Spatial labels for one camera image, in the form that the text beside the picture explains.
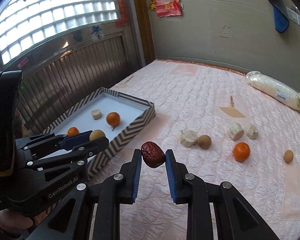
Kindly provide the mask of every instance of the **bed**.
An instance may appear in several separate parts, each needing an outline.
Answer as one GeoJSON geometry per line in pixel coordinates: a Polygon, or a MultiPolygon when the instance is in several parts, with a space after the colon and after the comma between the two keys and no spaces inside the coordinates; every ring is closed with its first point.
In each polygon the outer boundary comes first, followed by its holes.
{"type": "MultiPolygon", "coordinates": [[[[173,149],[176,160],[204,181],[231,182],[250,202],[277,236],[300,236],[300,114],[250,87],[243,74],[217,67],[156,60],[112,87],[113,90],[154,102],[156,117],[111,159],[90,184],[102,182],[130,161],[133,149],[145,141],[163,151],[173,149]],[[244,116],[222,111],[234,107],[244,116]],[[251,154],[243,163],[232,157],[236,142],[225,133],[229,121],[243,128],[254,124],[259,136],[244,135],[251,154]],[[181,129],[208,134],[212,146],[186,148],[178,141],[181,129]],[[286,164],[285,150],[294,152],[286,164]]],[[[143,162],[138,198],[121,206],[121,239],[186,239],[187,206],[170,197],[165,165],[151,169],[143,162]]]]}

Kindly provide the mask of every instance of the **orange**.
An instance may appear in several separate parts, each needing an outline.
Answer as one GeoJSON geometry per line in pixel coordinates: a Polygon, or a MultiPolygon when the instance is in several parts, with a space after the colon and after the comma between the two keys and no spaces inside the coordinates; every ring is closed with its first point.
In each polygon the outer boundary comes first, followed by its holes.
{"type": "Polygon", "coordinates": [[[120,123],[120,115],[116,112],[109,113],[106,120],[109,125],[117,126],[120,123]]]}
{"type": "Polygon", "coordinates": [[[248,159],[250,155],[250,148],[249,145],[241,142],[238,143],[234,148],[233,148],[233,156],[234,159],[238,162],[244,162],[246,159],[248,159]]]}
{"type": "Polygon", "coordinates": [[[75,135],[75,134],[78,134],[78,133],[79,133],[79,130],[76,127],[71,127],[68,130],[67,135],[72,136],[72,135],[75,135]]]}

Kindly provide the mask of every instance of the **striped box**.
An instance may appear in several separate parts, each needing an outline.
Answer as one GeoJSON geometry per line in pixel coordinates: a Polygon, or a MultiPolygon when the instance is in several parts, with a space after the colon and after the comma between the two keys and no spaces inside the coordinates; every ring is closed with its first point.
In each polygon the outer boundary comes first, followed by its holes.
{"type": "Polygon", "coordinates": [[[60,125],[65,119],[75,113],[78,109],[83,107],[85,104],[93,100],[95,97],[101,93],[106,93],[108,95],[124,98],[126,100],[132,101],[135,104],[145,106],[147,109],[139,117],[137,117],[132,123],[130,123],[120,134],[118,134],[110,143],[109,147],[99,153],[95,158],[93,158],[88,164],[89,177],[95,176],[106,164],[113,158],[124,146],[126,146],[154,117],[155,110],[154,104],[147,100],[136,98],[115,90],[107,88],[99,88],[92,94],[88,95],[80,102],[71,107],[58,119],[56,119],[43,133],[49,133],[53,131],[58,125],[60,125]]]}

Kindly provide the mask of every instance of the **hand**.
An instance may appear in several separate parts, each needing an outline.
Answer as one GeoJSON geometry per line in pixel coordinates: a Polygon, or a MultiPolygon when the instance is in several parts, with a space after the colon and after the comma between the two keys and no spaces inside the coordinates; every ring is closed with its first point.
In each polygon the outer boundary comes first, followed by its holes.
{"type": "Polygon", "coordinates": [[[19,229],[28,229],[32,225],[31,218],[24,217],[8,209],[0,211],[0,228],[9,233],[17,233],[19,229]]]}
{"type": "Polygon", "coordinates": [[[41,214],[35,216],[33,218],[34,225],[37,227],[47,216],[48,215],[46,211],[43,211],[41,214]]]}

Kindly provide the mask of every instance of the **sticker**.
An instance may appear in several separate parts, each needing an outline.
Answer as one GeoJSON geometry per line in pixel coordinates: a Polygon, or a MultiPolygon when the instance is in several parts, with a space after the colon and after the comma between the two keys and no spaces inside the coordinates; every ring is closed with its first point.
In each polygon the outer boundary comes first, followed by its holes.
{"type": "Polygon", "coordinates": [[[103,39],[105,37],[105,35],[103,33],[103,29],[101,28],[101,25],[91,26],[90,34],[91,34],[91,39],[93,41],[97,41],[97,40],[103,39]]]}
{"type": "Polygon", "coordinates": [[[287,102],[288,97],[289,96],[287,94],[282,93],[280,91],[277,91],[275,94],[275,99],[277,99],[278,101],[283,102],[283,103],[287,102]]]}
{"type": "Polygon", "coordinates": [[[22,69],[22,67],[28,63],[28,59],[25,57],[21,62],[17,65],[18,69],[22,69]]]}

